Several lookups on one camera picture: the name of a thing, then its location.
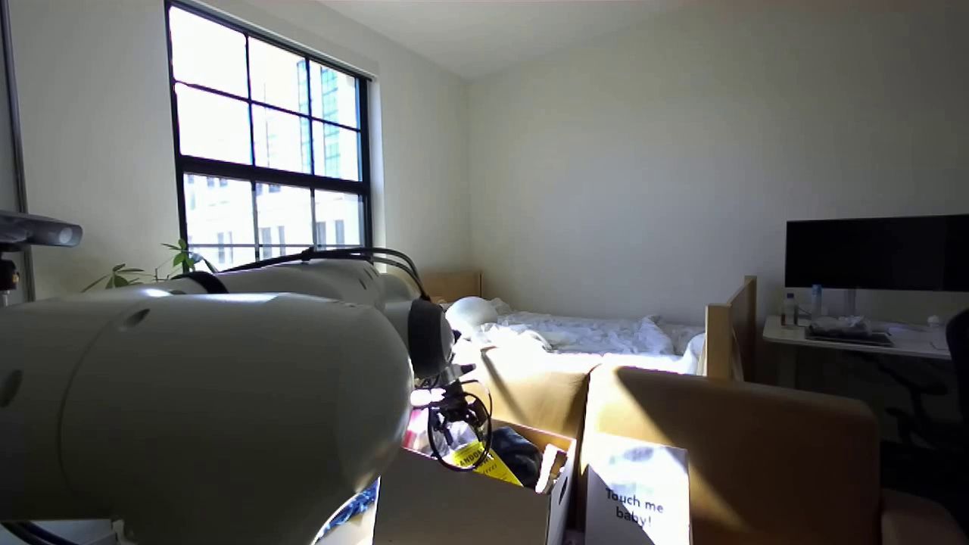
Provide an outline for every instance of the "bed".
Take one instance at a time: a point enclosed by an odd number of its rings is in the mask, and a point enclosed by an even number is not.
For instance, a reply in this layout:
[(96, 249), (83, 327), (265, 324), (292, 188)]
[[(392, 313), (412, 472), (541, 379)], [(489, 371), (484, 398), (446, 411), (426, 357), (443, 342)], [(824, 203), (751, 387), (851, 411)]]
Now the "bed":
[(662, 372), (742, 383), (758, 327), (758, 280), (705, 307), (702, 324), (667, 318), (563, 318), (510, 308), (481, 291), (475, 273), (429, 273), (426, 295), (475, 324), (454, 360), (475, 364), (473, 392), (496, 419), (576, 435), (592, 366), (632, 364)]

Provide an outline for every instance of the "white wall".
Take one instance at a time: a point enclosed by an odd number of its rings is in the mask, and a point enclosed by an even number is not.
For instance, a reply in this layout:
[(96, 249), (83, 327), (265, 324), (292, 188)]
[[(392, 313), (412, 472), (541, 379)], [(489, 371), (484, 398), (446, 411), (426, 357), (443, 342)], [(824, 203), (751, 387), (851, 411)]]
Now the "white wall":
[[(377, 243), (422, 266), (470, 261), (466, 84), (313, 0), (222, 0), (377, 83)], [(159, 0), (13, 0), (28, 206), (78, 220), (83, 246), (39, 249), (39, 295), (113, 265), (167, 266), (179, 236)]]
[[(510, 303), (772, 303), (785, 219), (969, 212), (969, 3), (705, 3), (473, 84), (473, 254)], [(951, 313), (965, 297), (864, 297)]]

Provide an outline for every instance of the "window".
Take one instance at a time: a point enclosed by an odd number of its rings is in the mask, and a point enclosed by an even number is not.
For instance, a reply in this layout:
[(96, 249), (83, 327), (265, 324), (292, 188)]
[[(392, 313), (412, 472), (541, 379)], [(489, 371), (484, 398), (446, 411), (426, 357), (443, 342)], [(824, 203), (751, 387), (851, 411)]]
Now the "window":
[(169, 5), (180, 236), (216, 266), (368, 246), (368, 83), (196, 5)]

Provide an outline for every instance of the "black window frame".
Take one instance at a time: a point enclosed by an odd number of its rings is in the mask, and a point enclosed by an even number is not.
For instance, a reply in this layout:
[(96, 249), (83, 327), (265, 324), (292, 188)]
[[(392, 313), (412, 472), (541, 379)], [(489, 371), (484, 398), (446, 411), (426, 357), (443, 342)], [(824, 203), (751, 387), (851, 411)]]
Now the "black window frame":
[[(205, 84), (192, 84), (192, 83), (179, 83), (176, 78), (176, 58), (171, 58), (171, 10), (185, 10), (191, 16), (198, 16), (205, 20), (216, 20), (222, 28), (229, 28), (235, 33), (245, 37), (245, 95), (249, 97), (235, 97), (229, 92), (218, 92), (218, 87), (205, 87)], [(372, 95), (372, 78), (360, 71), (351, 71), (340, 61), (331, 61), (322, 58), (319, 53), (311, 53), (311, 50), (303, 50), (296, 44), (288, 44), (288, 40), (278, 40), (255, 24), (245, 24), (238, 17), (229, 17), (218, 10), (209, 10), (209, 5), (198, 5), (192, 0), (163, 0), (163, 33), (167, 33), (167, 71), (169, 71), (169, 112), (171, 112), (171, 152), (176, 152), (176, 197), (179, 197), (179, 239), (186, 246), (186, 249), (223, 249), (218, 246), (216, 239), (210, 243), (191, 243), (191, 233), (186, 233), (186, 203), (185, 203), (185, 177), (210, 177), (210, 178), (233, 178), (233, 181), (249, 181), (252, 188), (252, 228), (255, 228), (255, 243), (233, 243), (229, 251), (252, 251), (255, 261), (259, 261), (263, 249), (278, 249), (278, 246), (270, 246), (270, 243), (259, 243), (256, 231), (256, 188), (259, 185), (288, 185), (288, 188), (307, 188), (307, 199), (311, 199), (311, 219), (307, 219), (307, 233), (311, 233), (311, 243), (317, 243), (317, 208), (313, 208), (313, 190), (327, 190), (327, 193), (348, 193), (348, 197), (356, 197), (360, 199), (360, 243), (364, 249), (372, 249), (372, 164), (368, 164), (368, 148), (372, 148), (372, 135), (368, 135), (368, 95)], [(336, 71), (341, 76), (351, 76), (353, 84), (356, 84), (356, 127), (348, 127), (348, 124), (340, 124), (340, 122), (327, 122), (327, 119), (317, 119), (311, 109), (307, 112), (292, 112), (292, 109), (285, 109), (285, 105), (276, 105), (276, 102), (263, 102), (263, 101), (255, 101), (252, 97), (252, 53), (249, 53), (249, 44), (252, 40), (259, 40), (259, 44), (270, 44), (280, 53), (291, 53), (291, 54), (299, 54), (305, 61), (305, 76), (311, 71), (311, 64), (319, 64), (327, 71)], [(256, 166), (255, 164), (255, 148), (256, 141), (249, 140), (249, 164), (229, 164), (229, 160), (216, 160), (216, 158), (192, 158), (192, 154), (180, 154), (180, 124), (179, 124), (179, 95), (176, 87), (185, 84), (185, 87), (196, 87), (196, 92), (205, 92), (205, 95), (218, 95), (218, 97), (229, 97), (229, 101), (243, 101), (245, 109), (249, 109), (249, 134), (255, 129), (255, 105), (256, 109), (270, 109), (270, 112), (285, 112), (285, 114), (296, 114), (299, 124), (307, 127), (307, 172), (296, 172), (296, 170), (276, 170), (276, 166)], [(348, 181), (348, 178), (336, 178), (336, 177), (317, 177), (313, 172), (313, 127), (311, 124), (322, 124), (322, 127), (340, 127), (340, 129), (353, 129), (360, 135), (360, 178)]]

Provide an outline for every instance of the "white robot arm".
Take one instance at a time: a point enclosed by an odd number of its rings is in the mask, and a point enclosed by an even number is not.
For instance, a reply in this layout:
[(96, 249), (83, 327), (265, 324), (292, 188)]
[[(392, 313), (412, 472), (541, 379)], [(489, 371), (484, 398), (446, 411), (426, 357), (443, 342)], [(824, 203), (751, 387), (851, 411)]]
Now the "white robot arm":
[[(226, 295), (186, 280), (0, 313), (0, 520), (307, 541), (377, 472), (429, 324), (413, 297), (336, 261), (210, 280)], [(422, 379), (447, 366), (447, 329), (426, 339)]]

